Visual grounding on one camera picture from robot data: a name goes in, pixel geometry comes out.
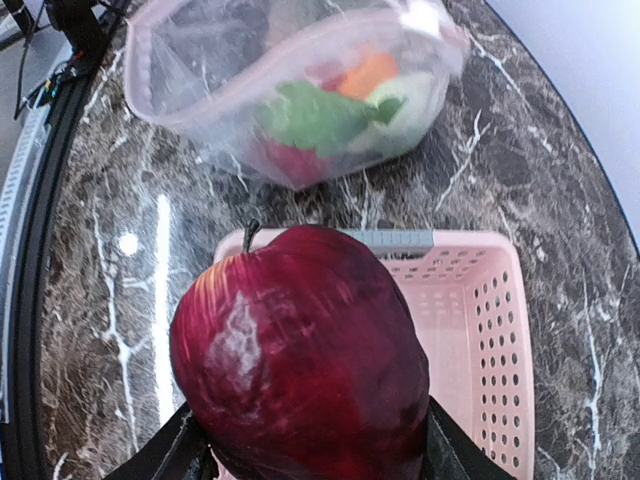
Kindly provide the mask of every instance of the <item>green vegetable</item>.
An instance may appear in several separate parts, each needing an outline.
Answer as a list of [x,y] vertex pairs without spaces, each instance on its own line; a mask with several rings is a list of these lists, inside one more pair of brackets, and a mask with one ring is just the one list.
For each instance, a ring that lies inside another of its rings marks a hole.
[[282,96],[256,112],[270,140],[300,150],[315,150],[320,158],[340,153],[370,123],[388,125],[404,100],[387,98],[379,105],[325,92],[306,80],[277,88]]

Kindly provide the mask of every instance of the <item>marble table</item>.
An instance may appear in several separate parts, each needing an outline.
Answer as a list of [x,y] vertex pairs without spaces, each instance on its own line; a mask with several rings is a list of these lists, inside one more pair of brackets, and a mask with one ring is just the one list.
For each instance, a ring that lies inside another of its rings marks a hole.
[[218,241],[251,217],[508,236],[529,299],[536,478],[640,478],[640,264],[624,217],[523,46],[483,2],[449,6],[473,53],[420,147],[303,193],[221,174],[185,139],[135,118],[118,34],[72,146],[45,287],[55,478],[100,478],[173,413],[170,316]]

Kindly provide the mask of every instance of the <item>gray handle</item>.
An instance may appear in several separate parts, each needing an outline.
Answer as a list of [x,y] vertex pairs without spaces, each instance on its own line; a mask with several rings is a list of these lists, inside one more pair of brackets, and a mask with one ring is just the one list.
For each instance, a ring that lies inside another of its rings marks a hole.
[[434,246],[432,230],[341,230],[375,253],[427,253]]

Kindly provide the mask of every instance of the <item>clear plastic bag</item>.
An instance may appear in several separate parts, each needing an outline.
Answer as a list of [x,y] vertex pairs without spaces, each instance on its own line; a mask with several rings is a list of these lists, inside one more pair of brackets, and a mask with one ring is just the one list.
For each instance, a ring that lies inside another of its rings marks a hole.
[[301,189],[414,148],[467,50],[437,0],[151,0],[125,95],[203,159]]

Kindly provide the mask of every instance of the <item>pink plastic bin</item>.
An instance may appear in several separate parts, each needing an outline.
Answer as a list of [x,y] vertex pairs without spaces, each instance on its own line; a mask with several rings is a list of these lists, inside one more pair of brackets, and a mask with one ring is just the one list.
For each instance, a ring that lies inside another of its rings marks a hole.
[[[262,230],[254,248],[282,230]],[[430,362],[431,394],[500,467],[533,478],[533,362],[518,254],[490,232],[344,230],[379,255],[404,294]],[[244,233],[218,246],[237,255]],[[223,475],[222,479],[232,477]]]

